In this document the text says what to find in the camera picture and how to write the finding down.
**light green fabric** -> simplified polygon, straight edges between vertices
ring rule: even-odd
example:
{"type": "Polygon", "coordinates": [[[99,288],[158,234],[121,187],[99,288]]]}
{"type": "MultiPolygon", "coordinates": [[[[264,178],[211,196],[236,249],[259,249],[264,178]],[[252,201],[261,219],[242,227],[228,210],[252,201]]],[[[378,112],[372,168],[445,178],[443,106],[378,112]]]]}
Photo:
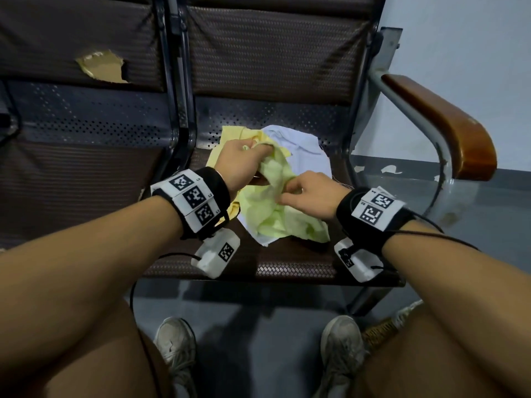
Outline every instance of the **light green fabric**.
{"type": "Polygon", "coordinates": [[[278,238],[293,235],[320,243],[330,241],[326,223],[275,202],[288,180],[296,176],[280,148],[270,145],[275,150],[258,169],[269,181],[269,186],[247,186],[238,195],[249,231],[278,238]]]}

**bare thigh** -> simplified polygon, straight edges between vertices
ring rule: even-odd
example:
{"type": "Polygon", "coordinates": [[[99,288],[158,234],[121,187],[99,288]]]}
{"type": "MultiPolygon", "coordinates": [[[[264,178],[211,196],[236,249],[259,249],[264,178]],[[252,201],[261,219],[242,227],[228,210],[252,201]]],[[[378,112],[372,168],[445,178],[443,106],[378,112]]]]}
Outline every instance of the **bare thigh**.
{"type": "Polygon", "coordinates": [[[512,396],[441,327],[424,305],[365,363],[352,397],[498,398],[512,396]]]}
{"type": "MultiPolygon", "coordinates": [[[[143,335],[162,396],[173,396],[168,369],[143,335]]],[[[155,381],[127,303],[118,301],[74,348],[26,380],[12,396],[157,398],[155,381]]]]}

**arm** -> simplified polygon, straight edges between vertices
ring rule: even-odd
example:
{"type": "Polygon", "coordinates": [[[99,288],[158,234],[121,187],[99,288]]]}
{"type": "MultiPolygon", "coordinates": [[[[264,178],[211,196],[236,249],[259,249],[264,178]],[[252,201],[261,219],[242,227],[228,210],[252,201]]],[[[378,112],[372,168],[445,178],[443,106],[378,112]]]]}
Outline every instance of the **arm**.
{"type": "MultiPolygon", "coordinates": [[[[272,151],[243,145],[226,143],[215,167],[232,198],[272,151]]],[[[0,387],[79,341],[182,232],[171,204],[151,197],[0,254],[0,387]]]]}
{"type": "MultiPolygon", "coordinates": [[[[279,202],[332,219],[349,191],[307,172],[286,185],[279,202]]],[[[403,229],[436,232],[417,221],[403,229]]],[[[391,237],[383,255],[492,377],[531,396],[531,276],[470,247],[420,235],[391,237]]]]}

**wall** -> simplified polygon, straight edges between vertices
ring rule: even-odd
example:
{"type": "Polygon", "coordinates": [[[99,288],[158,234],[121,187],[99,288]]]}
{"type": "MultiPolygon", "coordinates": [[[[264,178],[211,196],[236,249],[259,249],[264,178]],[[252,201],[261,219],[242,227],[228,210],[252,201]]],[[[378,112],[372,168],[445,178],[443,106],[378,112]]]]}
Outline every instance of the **wall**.
{"type": "MultiPolygon", "coordinates": [[[[531,0],[387,0],[382,26],[404,29],[390,72],[479,120],[498,167],[531,171],[531,0]]],[[[381,96],[355,154],[437,161],[431,143],[381,96]]]]}

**armrest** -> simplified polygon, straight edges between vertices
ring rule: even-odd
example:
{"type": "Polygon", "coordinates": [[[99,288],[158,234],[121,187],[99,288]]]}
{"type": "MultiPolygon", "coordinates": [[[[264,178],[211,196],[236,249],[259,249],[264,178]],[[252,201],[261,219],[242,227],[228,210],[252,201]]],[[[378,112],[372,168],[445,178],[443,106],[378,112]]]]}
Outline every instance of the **armrest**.
{"type": "Polygon", "coordinates": [[[492,178],[497,165],[496,150],[479,122],[404,75],[385,74],[381,79],[441,133],[450,147],[454,179],[492,178]]]}

